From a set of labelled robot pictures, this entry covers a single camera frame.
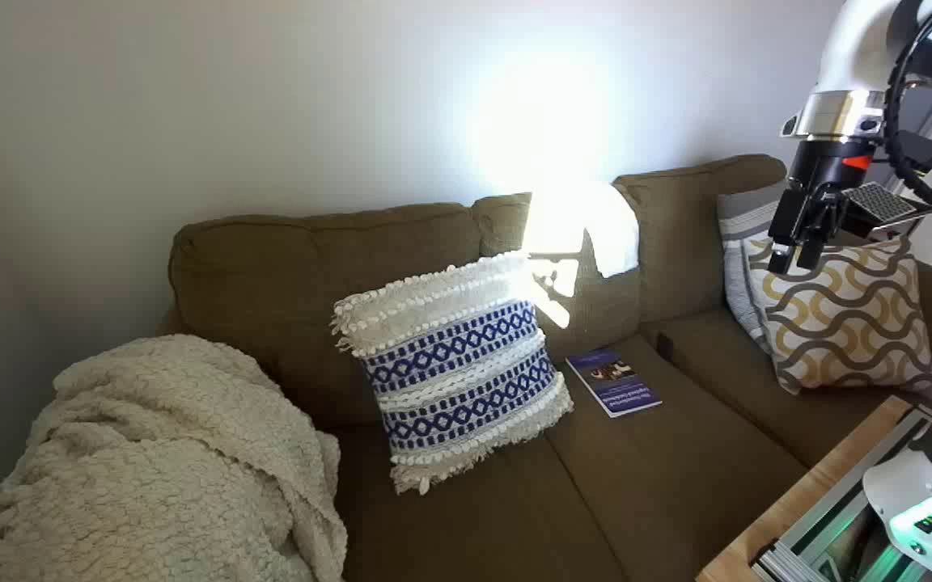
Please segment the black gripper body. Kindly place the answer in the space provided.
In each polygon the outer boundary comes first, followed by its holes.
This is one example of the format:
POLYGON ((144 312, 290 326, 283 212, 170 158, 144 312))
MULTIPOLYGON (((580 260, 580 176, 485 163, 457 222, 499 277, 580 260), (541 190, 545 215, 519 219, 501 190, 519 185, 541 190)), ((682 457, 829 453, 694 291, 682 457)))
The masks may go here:
POLYGON ((800 244, 829 239, 826 190, 852 178, 852 172, 843 165, 844 154, 848 154, 844 143, 800 143, 796 146, 790 180, 772 222, 774 244, 800 247, 800 244))

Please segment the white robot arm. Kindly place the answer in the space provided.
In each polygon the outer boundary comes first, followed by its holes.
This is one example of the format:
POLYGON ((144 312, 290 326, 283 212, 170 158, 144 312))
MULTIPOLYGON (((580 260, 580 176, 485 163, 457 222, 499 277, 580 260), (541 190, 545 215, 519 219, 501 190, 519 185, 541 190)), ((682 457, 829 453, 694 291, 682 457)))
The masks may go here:
POLYGON ((910 88, 932 88, 932 0, 844 0, 820 81, 783 126, 796 158, 769 231, 774 275, 932 215, 932 140, 901 122, 910 88))

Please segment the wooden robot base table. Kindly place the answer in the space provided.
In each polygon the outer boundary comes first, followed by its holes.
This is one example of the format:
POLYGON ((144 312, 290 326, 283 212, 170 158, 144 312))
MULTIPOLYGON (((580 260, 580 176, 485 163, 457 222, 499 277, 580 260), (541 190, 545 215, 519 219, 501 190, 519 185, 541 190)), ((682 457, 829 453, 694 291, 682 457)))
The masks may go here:
POLYGON ((790 492, 783 492, 757 522, 751 522, 696 582, 762 582, 755 561, 786 533, 815 503, 866 462, 883 438, 912 412, 902 399, 876 403, 848 438, 843 438, 790 492))

